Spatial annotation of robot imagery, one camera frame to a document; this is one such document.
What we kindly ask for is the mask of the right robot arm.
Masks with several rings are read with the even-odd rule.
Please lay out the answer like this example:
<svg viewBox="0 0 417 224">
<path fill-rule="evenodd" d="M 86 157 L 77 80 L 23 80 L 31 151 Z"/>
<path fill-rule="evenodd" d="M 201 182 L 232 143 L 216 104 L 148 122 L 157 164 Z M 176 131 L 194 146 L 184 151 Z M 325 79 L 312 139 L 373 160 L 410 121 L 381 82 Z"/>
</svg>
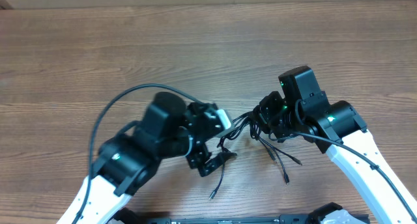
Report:
<svg viewBox="0 0 417 224">
<path fill-rule="evenodd" d="M 264 97 L 250 118 L 277 142 L 296 136 L 317 145 L 356 188 L 380 223 L 415 223 L 416 199 L 390 168 L 367 124 L 345 100 L 330 104 L 308 66 L 279 76 L 283 93 Z"/>
</svg>

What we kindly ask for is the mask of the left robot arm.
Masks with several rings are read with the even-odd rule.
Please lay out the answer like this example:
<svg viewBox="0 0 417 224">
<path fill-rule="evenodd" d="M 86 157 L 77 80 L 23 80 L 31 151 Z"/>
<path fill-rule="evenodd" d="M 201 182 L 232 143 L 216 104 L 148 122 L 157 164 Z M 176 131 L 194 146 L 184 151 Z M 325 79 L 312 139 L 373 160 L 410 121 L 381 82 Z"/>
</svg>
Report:
<svg viewBox="0 0 417 224">
<path fill-rule="evenodd" d="M 159 92 L 140 121 L 132 121 L 103 143 L 60 223 L 107 223 L 157 172 L 162 160 L 185 157 L 201 176 L 215 171 L 236 154 L 227 149 L 212 157 L 206 141 L 233 128 L 215 104 L 185 101 Z"/>
</svg>

